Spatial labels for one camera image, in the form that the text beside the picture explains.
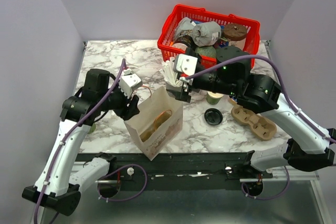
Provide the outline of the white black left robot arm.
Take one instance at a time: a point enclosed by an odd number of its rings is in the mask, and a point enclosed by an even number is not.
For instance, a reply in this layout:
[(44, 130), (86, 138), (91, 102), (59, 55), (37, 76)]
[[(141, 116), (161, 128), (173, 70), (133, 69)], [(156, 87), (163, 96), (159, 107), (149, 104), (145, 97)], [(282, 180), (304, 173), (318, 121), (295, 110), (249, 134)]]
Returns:
[(97, 117), (113, 111), (126, 121), (139, 114), (139, 98), (132, 93), (141, 86), (142, 80), (130, 69), (121, 68), (116, 76), (102, 69), (89, 70), (83, 87), (63, 102), (57, 138), (46, 166), (35, 184), (24, 188), (22, 197), (37, 207), (70, 216), (81, 194), (97, 179), (112, 179), (117, 170), (111, 154), (100, 153), (77, 173), (71, 171)]

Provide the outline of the brown cardboard cup carrier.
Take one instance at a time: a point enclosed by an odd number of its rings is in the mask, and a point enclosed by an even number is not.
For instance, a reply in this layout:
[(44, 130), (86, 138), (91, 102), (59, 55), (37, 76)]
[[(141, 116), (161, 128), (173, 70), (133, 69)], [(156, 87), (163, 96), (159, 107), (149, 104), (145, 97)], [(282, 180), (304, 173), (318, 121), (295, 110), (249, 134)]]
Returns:
[(238, 105), (232, 98), (229, 98), (228, 101), (233, 105), (231, 115), (235, 121), (241, 125), (248, 126), (258, 139), (269, 141), (277, 133), (277, 127), (273, 121)]

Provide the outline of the green paper coffee cup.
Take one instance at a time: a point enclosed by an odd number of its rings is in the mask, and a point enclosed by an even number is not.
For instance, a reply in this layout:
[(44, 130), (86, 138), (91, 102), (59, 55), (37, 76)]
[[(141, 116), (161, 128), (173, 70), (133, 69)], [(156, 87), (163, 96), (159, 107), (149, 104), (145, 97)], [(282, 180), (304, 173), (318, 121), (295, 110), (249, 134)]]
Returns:
[(94, 124), (90, 127), (90, 130), (89, 130), (88, 134), (93, 133), (95, 130), (96, 130), (96, 124), (94, 123)]

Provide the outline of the cream printed paper bag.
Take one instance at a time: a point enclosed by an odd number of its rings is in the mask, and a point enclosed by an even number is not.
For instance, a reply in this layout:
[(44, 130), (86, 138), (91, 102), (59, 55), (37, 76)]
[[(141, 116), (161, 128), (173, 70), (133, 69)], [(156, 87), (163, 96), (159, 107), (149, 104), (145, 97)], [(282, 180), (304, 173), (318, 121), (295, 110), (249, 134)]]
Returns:
[(137, 148), (152, 161), (182, 130), (183, 103), (160, 87), (138, 109), (140, 113), (124, 124)]

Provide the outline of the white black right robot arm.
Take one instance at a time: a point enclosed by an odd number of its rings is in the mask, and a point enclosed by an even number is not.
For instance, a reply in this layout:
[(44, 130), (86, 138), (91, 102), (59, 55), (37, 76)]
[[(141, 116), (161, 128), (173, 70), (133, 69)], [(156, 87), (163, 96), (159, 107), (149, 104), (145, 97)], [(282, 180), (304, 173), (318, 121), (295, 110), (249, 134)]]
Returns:
[(190, 102), (192, 89), (233, 96), (237, 104), (265, 116), (290, 139), (264, 151), (251, 151), (241, 165), (249, 178), (269, 168), (290, 165), (312, 172), (334, 163), (335, 129), (325, 129), (310, 119), (289, 98), (279, 70), (268, 58), (251, 55), (235, 46), (220, 49), (217, 64), (205, 68), (191, 48), (174, 59), (173, 71), (183, 82), (175, 98)]

